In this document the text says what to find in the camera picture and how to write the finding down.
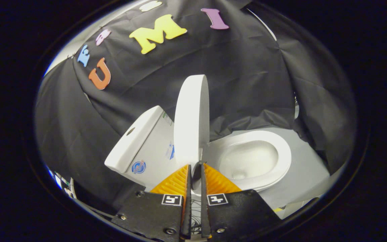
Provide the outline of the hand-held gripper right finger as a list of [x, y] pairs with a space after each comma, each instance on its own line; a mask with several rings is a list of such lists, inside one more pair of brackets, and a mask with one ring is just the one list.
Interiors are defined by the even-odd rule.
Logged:
[[202, 236], [208, 241], [252, 241], [281, 224], [257, 191], [239, 188], [205, 163], [201, 173]]

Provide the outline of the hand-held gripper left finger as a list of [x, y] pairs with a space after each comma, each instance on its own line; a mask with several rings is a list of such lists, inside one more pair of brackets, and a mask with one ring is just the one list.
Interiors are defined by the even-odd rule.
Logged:
[[190, 239], [191, 166], [180, 167], [149, 192], [131, 192], [112, 224], [145, 241]]

